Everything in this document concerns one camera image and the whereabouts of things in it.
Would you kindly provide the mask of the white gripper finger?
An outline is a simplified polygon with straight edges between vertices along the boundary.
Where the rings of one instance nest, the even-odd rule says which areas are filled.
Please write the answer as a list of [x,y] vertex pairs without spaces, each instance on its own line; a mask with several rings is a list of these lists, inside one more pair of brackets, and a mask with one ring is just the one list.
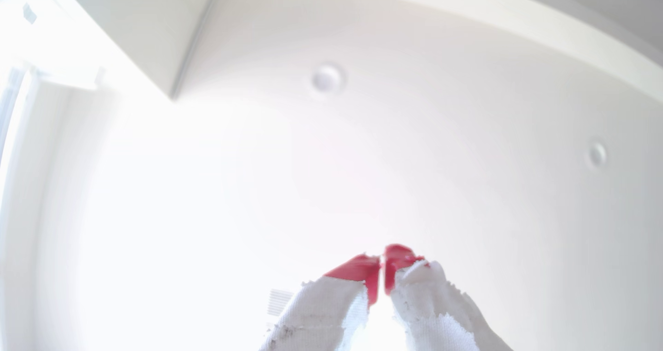
[[290,300],[260,350],[351,350],[377,302],[381,259],[356,255]]
[[387,245],[385,293],[405,330],[409,350],[511,350],[442,266],[405,245]]

